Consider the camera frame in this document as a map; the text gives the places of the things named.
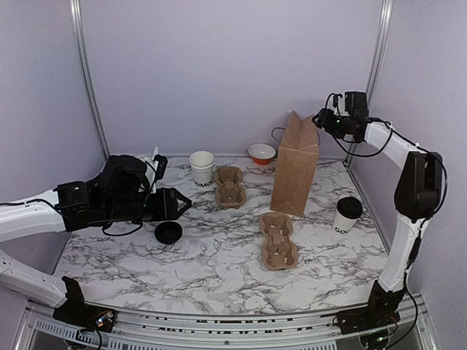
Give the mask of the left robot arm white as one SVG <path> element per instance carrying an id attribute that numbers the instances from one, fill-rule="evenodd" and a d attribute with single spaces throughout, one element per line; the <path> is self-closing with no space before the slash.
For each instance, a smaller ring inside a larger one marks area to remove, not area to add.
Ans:
<path id="1" fill-rule="evenodd" d="M 167 159 L 131 155 L 108 158 L 98 175 L 87 181 L 59 184 L 51 190 L 1 204 L 1 245 L 32 243 L 44 235 L 73 233 L 88 228 L 106 232 L 128 222 L 141 228 L 146 222 L 179 219 L 192 202 L 179 190 L 158 187 Z M 84 302 L 80 284 L 45 273 L 31 260 L 17 260 L 1 251 L 1 285 L 53 308 L 63 306 L 76 324 L 87 324 L 92 308 Z"/>

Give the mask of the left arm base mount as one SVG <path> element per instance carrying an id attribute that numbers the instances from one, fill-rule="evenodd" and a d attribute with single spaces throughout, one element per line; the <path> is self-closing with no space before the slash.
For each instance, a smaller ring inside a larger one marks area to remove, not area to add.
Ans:
<path id="1" fill-rule="evenodd" d="M 54 310 L 53 318 L 85 329 L 112 332 L 116 310 L 86 303 L 76 280 L 64 276 L 62 281 L 66 286 L 66 300 L 63 305 Z"/>

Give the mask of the brown paper bag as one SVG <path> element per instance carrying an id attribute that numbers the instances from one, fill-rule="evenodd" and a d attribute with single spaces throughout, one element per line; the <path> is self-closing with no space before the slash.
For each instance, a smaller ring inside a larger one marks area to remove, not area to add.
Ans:
<path id="1" fill-rule="evenodd" d="M 304 214 L 319 158 L 317 128 L 313 116 L 301 119 L 291 112 L 279 145 L 270 209 Z"/>

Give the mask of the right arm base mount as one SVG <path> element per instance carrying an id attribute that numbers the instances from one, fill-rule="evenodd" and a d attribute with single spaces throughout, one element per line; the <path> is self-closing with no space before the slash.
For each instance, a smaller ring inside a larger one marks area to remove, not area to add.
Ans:
<path id="1" fill-rule="evenodd" d="M 363 332 L 400 321 L 398 307 L 406 293 L 405 288 L 396 292 L 386 292 L 375 281 L 364 307 L 339 311 L 333 324 L 339 327 L 342 335 Z"/>

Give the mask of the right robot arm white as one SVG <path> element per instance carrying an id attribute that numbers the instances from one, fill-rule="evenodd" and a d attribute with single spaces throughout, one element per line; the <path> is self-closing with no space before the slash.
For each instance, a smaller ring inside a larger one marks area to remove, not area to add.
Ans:
<path id="1" fill-rule="evenodd" d="M 447 171 L 440 154 L 402 136 L 390 122 L 371 117 L 364 92 L 330 93 L 326 103 L 332 107 L 322 108 L 312 118 L 317 128 L 338 145 L 365 142 L 376 148 L 373 156 L 386 155 L 401 170 L 394 194 L 397 223 L 390 254 L 361 312 L 362 321 L 376 327 L 406 294 L 425 229 L 447 194 Z"/>

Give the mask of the white paper coffee cup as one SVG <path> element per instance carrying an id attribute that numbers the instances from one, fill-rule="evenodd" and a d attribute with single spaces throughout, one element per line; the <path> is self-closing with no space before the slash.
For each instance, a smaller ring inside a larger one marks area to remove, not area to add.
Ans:
<path id="1" fill-rule="evenodd" d="M 340 235 L 348 234 L 349 231 L 355 226 L 358 218 L 349 218 L 344 216 L 340 211 L 336 211 L 334 217 L 332 231 Z"/>

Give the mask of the brown cardboard cup carrier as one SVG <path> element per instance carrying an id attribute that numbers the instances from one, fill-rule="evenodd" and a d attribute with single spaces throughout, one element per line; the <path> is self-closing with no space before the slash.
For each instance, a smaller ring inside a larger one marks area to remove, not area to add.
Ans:
<path id="1" fill-rule="evenodd" d="M 259 216 L 259 228 L 265 237 L 263 264 L 270 271 L 287 270 L 298 264 L 298 247 L 290 239 L 293 224 L 287 214 L 268 212 Z"/>

